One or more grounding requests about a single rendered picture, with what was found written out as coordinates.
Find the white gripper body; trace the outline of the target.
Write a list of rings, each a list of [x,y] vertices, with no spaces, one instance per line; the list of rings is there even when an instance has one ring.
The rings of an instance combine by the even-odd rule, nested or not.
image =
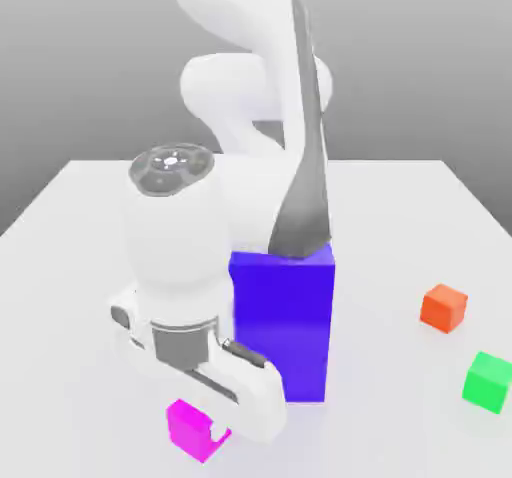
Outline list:
[[[189,371],[159,361],[126,329],[116,331],[115,345],[125,362],[169,398],[185,400],[237,435],[269,443],[285,426],[287,407],[279,371],[236,341],[208,331],[208,360]]]

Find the small magenta cube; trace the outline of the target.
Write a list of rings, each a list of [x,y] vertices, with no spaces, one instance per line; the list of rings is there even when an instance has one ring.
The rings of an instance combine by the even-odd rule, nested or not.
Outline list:
[[[231,436],[229,428],[213,435],[213,420],[182,399],[166,409],[169,437],[172,443],[200,463],[205,463]]]

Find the small orange cube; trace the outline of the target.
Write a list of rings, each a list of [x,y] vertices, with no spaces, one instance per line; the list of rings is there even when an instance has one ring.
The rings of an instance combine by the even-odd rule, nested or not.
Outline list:
[[[467,301],[466,294],[438,284],[424,295],[420,320],[449,334],[463,321]]]

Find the small green cube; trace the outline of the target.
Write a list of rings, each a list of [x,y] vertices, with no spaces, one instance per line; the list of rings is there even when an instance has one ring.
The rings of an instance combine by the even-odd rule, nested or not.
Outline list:
[[[512,363],[479,352],[466,374],[462,398],[494,414],[500,414],[512,385]]]

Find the large blue box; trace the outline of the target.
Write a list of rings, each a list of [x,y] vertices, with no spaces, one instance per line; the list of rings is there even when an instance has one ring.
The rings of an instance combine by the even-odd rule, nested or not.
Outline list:
[[[270,360],[289,403],[325,401],[336,263],[329,244],[304,259],[234,252],[235,340]]]

